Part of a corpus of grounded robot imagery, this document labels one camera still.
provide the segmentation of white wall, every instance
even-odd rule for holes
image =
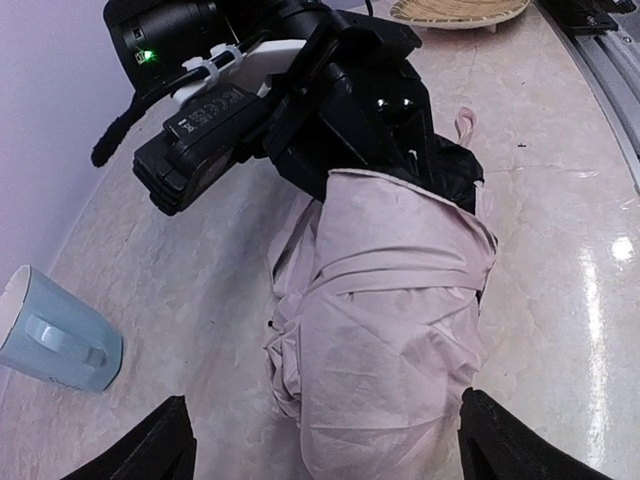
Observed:
[[[0,288],[22,264],[51,268],[103,177],[92,146],[133,92],[105,2],[2,0]]]

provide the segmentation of black cable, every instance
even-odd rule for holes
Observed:
[[[260,30],[238,44],[238,50],[247,53],[257,44],[264,42],[271,35],[271,30]]]
[[[138,122],[145,113],[156,103],[162,100],[167,95],[171,95],[176,90],[189,85],[198,80],[203,80],[210,75],[210,72],[205,67],[198,67],[190,70],[182,75],[175,76],[164,82],[160,87],[152,90],[146,95],[139,96],[137,93],[131,100],[131,105],[121,116],[115,119],[115,121],[109,125],[109,128],[102,136],[95,147],[93,147],[93,153],[91,154],[91,161],[96,167],[102,167],[106,165],[109,159],[116,152],[124,138],[131,130],[136,122]]]

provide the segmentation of mug handle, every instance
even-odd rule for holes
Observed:
[[[99,368],[106,363],[104,350],[69,335],[35,315],[29,316],[25,333],[38,344],[74,362]]]

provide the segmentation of woven basket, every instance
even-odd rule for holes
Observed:
[[[391,16],[431,28],[480,28],[520,15],[531,0],[400,0]]]

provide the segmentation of white mounting bracket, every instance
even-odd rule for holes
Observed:
[[[189,101],[202,96],[223,80],[229,80],[249,92],[259,91],[264,95],[269,88],[261,87],[268,82],[268,77],[286,72],[306,43],[305,40],[264,42],[244,56],[235,45],[217,45],[211,49],[211,59],[195,57],[183,64],[187,70],[205,67],[211,75],[181,88],[173,95],[173,99],[180,108],[184,108]],[[214,60],[224,52],[230,52],[234,60],[218,68]]]

